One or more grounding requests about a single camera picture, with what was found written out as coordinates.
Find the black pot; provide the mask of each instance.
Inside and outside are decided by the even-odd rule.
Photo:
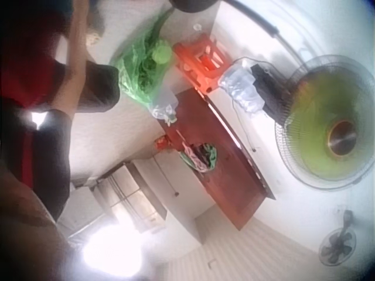
[[[217,2],[217,0],[169,0],[173,7],[186,13],[201,12]]]

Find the plastic bag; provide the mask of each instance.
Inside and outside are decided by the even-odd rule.
[[[257,89],[253,86],[255,78],[250,69],[235,63],[229,67],[219,80],[219,87],[246,112],[254,114],[263,109],[265,104]]]
[[[174,93],[165,85],[161,86],[158,96],[148,104],[148,110],[156,119],[164,120],[168,126],[177,121],[175,109],[178,100]]]
[[[172,58],[171,46],[159,38],[161,27],[172,12],[173,9],[165,12],[112,62],[119,71],[120,90],[144,105],[158,94]]]

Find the door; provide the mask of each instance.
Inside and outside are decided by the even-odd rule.
[[[188,144],[210,143],[217,149],[216,167],[196,176],[228,219],[241,229],[266,197],[266,191],[241,149],[209,108],[208,103],[194,90],[177,95],[177,122],[163,129],[178,151],[183,151],[182,138]]]

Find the small fan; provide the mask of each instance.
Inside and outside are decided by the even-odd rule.
[[[344,227],[332,231],[323,240],[319,249],[319,259],[326,266],[340,265],[350,258],[356,248],[356,234],[350,225],[353,222],[353,212],[344,212]]]

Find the wall-mounted fan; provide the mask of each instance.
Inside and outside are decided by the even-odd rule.
[[[281,157],[300,181],[322,190],[357,183],[374,162],[374,77],[342,56],[301,66],[275,124]]]
[[[327,266],[340,265],[350,258],[356,249],[356,234],[350,225],[353,221],[352,211],[344,212],[344,227],[332,231],[326,236],[319,248],[319,259]]]

